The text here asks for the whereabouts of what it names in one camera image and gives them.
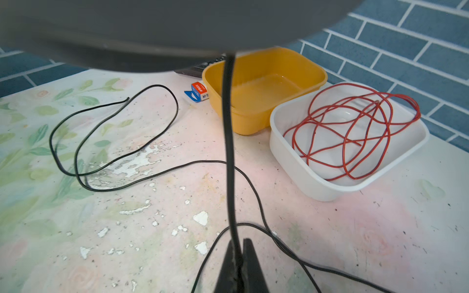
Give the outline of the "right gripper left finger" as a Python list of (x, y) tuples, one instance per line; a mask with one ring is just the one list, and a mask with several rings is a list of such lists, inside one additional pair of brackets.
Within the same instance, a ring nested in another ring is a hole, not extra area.
[(219, 273), (215, 293), (236, 293), (238, 292), (238, 277), (235, 267), (235, 256), (232, 242), (230, 241)]

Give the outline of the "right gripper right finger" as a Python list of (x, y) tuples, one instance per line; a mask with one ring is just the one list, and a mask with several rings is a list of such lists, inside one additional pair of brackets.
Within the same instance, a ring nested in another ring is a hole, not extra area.
[(245, 293), (268, 293), (265, 276), (251, 239), (243, 240), (242, 276)]

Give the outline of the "grey perforated cable spool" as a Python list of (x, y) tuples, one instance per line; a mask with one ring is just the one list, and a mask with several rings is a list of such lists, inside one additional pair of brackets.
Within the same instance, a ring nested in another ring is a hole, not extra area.
[(359, 1), (2, 1), (1, 44), (79, 67), (178, 70), (291, 43)]

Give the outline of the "white plastic tub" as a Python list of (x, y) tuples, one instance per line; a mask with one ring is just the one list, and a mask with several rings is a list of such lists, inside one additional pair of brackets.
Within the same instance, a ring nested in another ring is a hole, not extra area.
[(272, 154), (290, 180), (318, 201), (357, 192), (429, 140), (408, 95), (339, 83), (277, 106)]

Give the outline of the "pencil box blue white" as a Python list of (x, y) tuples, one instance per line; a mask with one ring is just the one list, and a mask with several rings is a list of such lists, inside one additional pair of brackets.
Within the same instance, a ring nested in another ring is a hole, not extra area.
[(200, 103), (209, 99), (209, 93), (202, 81), (191, 84), (190, 90), (185, 90), (186, 96), (195, 103)]

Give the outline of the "yellow plastic tub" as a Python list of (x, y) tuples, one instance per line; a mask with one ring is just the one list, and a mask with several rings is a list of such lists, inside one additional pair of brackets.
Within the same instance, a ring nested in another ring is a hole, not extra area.
[(248, 136), (270, 126), (275, 107), (314, 92), (326, 71), (287, 48), (270, 48), (236, 58), (232, 79), (233, 132)]

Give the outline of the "black calculator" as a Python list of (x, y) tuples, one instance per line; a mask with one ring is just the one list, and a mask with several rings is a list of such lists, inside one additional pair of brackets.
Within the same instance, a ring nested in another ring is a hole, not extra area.
[(210, 65), (212, 65), (214, 63), (225, 61), (225, 59), (226, 59), (226, 56), (222, 55), (222, 56), (219, 56), (218, 58), (215, 58), (215, 59), (210, 60), (208, 62), (203, 62), (202, 64), (194, 65), (194, 66), (189, 67), (189, 68), (183, 68), (183, 69), (175, 70), (174, 72), (177, 73), (177, 74), (182, 74), (182, 75), (185, 75), (185, 76), (190, 76), (190, 77), (193, 77), (193, 78), (201, 79), (202, 78), (202, 73), (207, 67), (209, 67)]

